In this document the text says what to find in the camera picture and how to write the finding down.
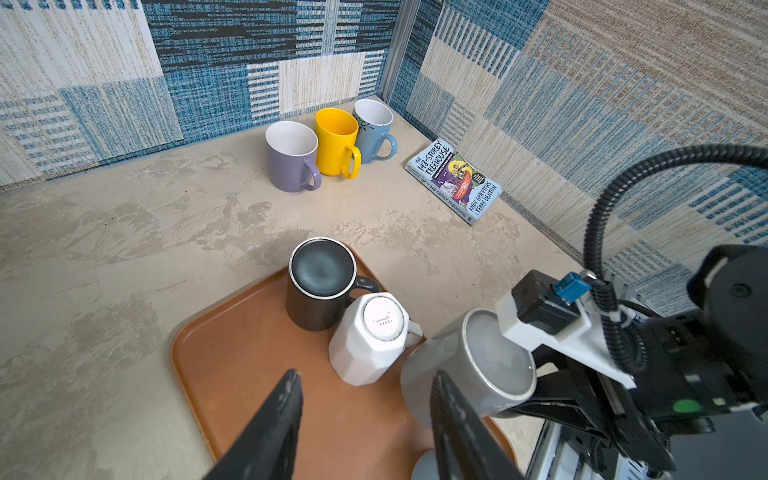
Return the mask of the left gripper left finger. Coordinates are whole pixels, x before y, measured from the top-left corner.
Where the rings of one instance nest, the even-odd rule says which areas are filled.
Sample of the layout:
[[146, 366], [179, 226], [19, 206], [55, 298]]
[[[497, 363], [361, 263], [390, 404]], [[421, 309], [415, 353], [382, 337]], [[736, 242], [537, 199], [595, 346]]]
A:
[[300, 374], [281, 377], [242, 433], [205, 475], [207, 479], [290, 479], [303, 409]]

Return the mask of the purple mug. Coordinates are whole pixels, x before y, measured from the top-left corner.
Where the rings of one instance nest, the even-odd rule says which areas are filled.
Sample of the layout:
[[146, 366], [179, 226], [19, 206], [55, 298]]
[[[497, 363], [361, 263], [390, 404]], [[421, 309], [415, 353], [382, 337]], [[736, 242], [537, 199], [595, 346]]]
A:
[[315, 191], [322, 185], [316, 165], [319, 140], [307, 125], [279, 121], [265, 131], [268, 175], [272, 184], [285, 192]]

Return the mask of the yellow mug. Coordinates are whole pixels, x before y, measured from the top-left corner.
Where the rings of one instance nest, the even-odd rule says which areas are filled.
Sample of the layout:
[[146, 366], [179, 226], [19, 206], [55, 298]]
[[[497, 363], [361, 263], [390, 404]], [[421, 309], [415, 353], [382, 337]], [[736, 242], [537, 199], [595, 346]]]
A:
[[320, 173], [355, 179], [362, 165], [362, 155], [356, 146], [358, 121], [345, 110], [328, 107], [316, 113], [315, 122], [318, 137], [316, 165]]

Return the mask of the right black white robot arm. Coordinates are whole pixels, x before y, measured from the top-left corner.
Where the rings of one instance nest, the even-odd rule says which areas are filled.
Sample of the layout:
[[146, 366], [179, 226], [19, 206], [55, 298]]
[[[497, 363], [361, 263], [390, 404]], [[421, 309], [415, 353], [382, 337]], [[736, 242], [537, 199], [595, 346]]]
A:
[[532, 396], [502, 411], [589, 435], [600, 449], [658, 478], [676, 469], [675, 436], [714, 431], [713, 419], [767, 410], [767, 250], [723, 244], [686, 286], [691, 308], [662, 316], [621, 299], [603, 265], [610, 216], [636, 184], [676, 167], [731, 164], [763, 170], [763, 147], [710, 144], [669, 150], [615, 177], [587, 221], [584, 271], [529, 272], [497, 305], [503, 334], [530, 351], [542, 376]]

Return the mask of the grey mug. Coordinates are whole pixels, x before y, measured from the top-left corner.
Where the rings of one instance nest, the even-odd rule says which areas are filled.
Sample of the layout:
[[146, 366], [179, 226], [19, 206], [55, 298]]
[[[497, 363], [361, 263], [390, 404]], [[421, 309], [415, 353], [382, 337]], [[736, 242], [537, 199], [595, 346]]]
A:
[[403, 364], [403, 398], [413, 417], [431, 425], [430, 392], [445, 371], [481, 418], [527, 401], [536, 388], [531, 352], [504, 337], [496, 313], [472, 309], [411, 352]]

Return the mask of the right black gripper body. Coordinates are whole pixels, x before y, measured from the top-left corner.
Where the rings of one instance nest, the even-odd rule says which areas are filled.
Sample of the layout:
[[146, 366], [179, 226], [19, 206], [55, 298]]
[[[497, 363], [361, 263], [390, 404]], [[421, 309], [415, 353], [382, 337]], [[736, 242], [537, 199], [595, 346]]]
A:
[[641, 415], [624, 387], [572, 360], [575, 401], [600, 428], [600, 440], [654, 470], [674, 472], [667, 437]]

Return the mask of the light blue mug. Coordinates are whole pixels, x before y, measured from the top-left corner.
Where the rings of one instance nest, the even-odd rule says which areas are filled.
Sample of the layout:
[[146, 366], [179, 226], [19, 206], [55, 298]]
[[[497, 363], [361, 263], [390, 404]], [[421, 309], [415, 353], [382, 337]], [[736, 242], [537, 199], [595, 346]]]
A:
[[428, 450], [420, 456], [411, 473], [411, 480], [439, 480], [435, 450]]

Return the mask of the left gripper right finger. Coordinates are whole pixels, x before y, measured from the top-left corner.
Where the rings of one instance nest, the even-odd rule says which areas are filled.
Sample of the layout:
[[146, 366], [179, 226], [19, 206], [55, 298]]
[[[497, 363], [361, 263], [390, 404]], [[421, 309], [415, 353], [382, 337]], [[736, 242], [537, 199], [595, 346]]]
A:
[[432, 381], [430, 414], [440, 479], [522, 478], [444, 370]]

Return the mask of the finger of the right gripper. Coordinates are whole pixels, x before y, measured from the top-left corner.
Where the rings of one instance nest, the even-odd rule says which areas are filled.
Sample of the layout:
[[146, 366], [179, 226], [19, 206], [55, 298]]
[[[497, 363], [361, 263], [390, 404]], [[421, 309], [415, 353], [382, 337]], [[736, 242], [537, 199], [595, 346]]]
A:
[[552, 421], [573, 430], [600, 437], [600, 428], [590, 420], [584, 409], [570, 400], [529, 400], [509, 409], [511, 416], [531, 416]]
[[548, 346], [538, 347], [533, 352], [533, 359], [537, 367], [550, 365], [553, 370], [537, 375], [537, 386], [530, 403], [558, 408], [575, 407], [572, 361]]

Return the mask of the blue speckled mug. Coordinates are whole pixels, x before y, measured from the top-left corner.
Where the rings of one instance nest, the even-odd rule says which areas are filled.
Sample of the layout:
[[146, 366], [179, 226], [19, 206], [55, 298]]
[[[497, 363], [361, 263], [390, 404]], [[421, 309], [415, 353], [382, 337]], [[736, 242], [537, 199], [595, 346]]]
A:
[[[354, 104], [353, 116], [359, 125], [356, 147], [363, 164], [389, 160], [397, 153], [397, 140], [390, 134], [394, 115], [388, 106], [377, 100], [360, 99]], [[382, 156], [379, 152], [385, 142], [390, 144], [390, 152]]]

